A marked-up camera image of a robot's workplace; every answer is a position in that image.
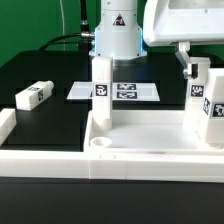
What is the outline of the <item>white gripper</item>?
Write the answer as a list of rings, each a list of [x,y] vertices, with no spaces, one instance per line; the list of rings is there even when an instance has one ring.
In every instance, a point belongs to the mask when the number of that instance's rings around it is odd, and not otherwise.
[[[190,43],[224,42],[224,0],[147,0],[143,39],[148,46],[177,44],[175,53],[185,79],[198,77],[188,55]]]

